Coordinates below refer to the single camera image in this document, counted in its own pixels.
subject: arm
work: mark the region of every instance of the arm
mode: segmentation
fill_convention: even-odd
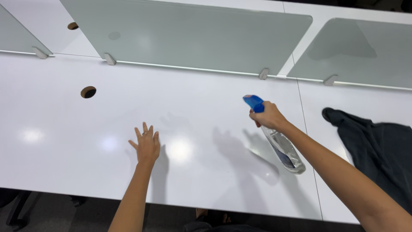
[[[366,231],[410,231],[412,216],[351,164],[311,139],[264,102],[263,113],[250,112],[256,125],[283,133],[349,208]]]
[[[145,214],[146,193],[150,174],[159,157],[159,132],[153,136],[153,126],[147,130],[143,123],[143,135],[138,128],[136,131],[138,145],[129,140],[137,151],[138,164],[130,181],[129,187],[116,211],[109,232],[141,232]]]

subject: left hand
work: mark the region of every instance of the left hand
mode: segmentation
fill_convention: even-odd
[[[136,149],[137,161],[139,163],[154,165],[160,153],[159,132],[153,135],[153,126],[147,129],[146,123],[143,122],[143,134],[137,127],[134,128],[137,136],[137,143],[129,140],[130,145]]]

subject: blue spray nozzle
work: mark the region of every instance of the blue spray nozzle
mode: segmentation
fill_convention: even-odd
[[[265,107],[262,104],[263,100],[256,95],[246,95],[243,100],[252,108],[255,113],[262,113]]]

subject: forearm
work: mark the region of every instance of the forearm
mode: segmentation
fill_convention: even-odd
[[[138,163],[120,202],[109,232],[140,232],[143,227],[146,194],[153,165]]]
[[[412,217],[351,164],[292,124],[286,125],[282,132],[366,230],[395,231],[399,225],[412,227]]]

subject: hand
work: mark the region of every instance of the hand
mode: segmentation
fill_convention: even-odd
[[[264,101],[263,106],[265,107],[264,112],[254,113],[251,109],[249,111],[249,117],[255,121],[257,127],[261,127],[263,125],[267,128],[275,129],[280,133],[283,133],[282,131],[284,128],[290,124],[288,120],[286,120],[282,113],[280,113],[278,107],[276,107],[274,103]]]
[[[129,140],[130,145],[137,151],[137,161],[139,163],[153,166],[160,153],[159,132],[153,135],[153,126],[147,130],[146,123],[143,123],[143,135],[137,127],[134,128],[137,136],[137,143]]]

